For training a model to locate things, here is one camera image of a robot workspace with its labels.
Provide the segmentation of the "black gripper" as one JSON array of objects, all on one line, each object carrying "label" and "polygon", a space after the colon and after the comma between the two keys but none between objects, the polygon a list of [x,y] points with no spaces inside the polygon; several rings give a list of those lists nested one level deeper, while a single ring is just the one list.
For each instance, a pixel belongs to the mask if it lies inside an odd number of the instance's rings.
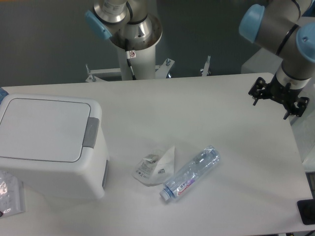
[{"label": "black gripper", "polygon": [[260,99],[271,99],[283,105],[286,114],[283,119],[289,116],[300,118],[305,112],[310,99],[308,97],[298,97],[301,89],[291,89],[291,83],[285,86],[280,84],[277,78],[273,78],[269,84],[262,77],[258,77],[248,92],[255,106]]}]

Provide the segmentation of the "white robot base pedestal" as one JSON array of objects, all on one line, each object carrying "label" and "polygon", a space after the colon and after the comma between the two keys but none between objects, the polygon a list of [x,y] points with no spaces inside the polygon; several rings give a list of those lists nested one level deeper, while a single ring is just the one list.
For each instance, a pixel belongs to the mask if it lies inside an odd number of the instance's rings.
[{"label": "white robot base pedestal", "polygon": [[161,36],[161,23],[152,14],[138,24],[126,24],[110,38],[117,50],[120,68],[127,59],[134,59],[136,64],[151,62],[155,66],[156,45]]}]

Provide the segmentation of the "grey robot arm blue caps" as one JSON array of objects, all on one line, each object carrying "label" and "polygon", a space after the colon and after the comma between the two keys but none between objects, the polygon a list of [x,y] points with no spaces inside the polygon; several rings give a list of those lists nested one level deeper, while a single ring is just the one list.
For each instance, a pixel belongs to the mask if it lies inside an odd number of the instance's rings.
[{"label": "grey robot arm blue caps", "polygon": [[[274,0],[252,5],[244,14],[239,34],[282,59],[271,82],[258,78],[249,95],[255,101],[282,104],[286,116],[301,117],[309,98],[300,92],[315,74],[315,24],[298,25],[313,5],[311,0]],[[155,79],[156,45],[162,36],[157,17],[145,0],[96,0],[85,13],[90,29],[117,49],[123,80]]]}]

